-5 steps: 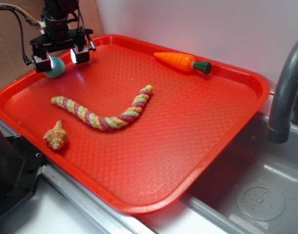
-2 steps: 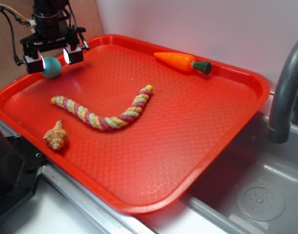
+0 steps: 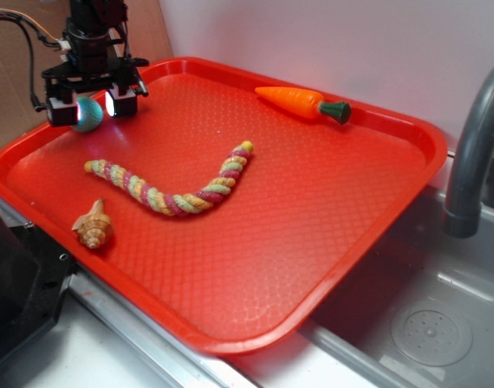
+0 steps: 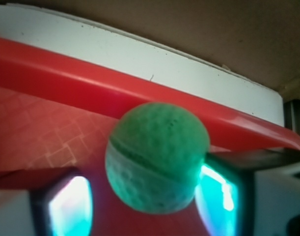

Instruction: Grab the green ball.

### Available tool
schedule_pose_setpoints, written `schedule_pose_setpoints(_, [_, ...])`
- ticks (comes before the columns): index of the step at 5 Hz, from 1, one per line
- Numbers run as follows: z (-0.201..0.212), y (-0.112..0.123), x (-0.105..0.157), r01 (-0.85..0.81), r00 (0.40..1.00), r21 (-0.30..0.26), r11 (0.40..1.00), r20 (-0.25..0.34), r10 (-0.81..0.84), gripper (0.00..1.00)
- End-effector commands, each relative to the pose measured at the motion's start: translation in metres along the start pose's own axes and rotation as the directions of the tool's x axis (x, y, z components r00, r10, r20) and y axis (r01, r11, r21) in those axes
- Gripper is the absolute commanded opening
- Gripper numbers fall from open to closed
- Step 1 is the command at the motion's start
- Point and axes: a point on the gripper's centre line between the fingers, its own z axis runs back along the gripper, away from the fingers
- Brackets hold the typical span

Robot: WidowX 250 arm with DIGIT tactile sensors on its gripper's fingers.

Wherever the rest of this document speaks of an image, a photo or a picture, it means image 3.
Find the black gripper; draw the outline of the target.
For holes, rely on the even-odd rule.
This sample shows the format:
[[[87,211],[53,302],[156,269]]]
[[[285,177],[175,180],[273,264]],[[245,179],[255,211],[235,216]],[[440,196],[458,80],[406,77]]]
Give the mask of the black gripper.
[[[110,117],[133,116],[137,113],[137,95],[149,95],[138,73],[149,65],[144,58],[133,57],[128,31],[85,33],[68,27],[58,42],[65,52],[60,65],[42,72],[47,98],[47,117],[53,127],[78,123],[78,104],[74,93],[106,90],[105,108]]]

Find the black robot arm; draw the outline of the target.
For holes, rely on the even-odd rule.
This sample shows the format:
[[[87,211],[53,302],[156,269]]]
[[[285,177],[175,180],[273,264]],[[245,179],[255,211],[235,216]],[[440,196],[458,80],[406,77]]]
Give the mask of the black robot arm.
[[[62,43],[66,60],[42,72],[45,111],[53,127],[78,123],[77,97],[105,92],[112,117],[137,113],[137,97],[149,91],[138,69],[149,61],[129,47],[128,7],[123,1],[71,1]]]

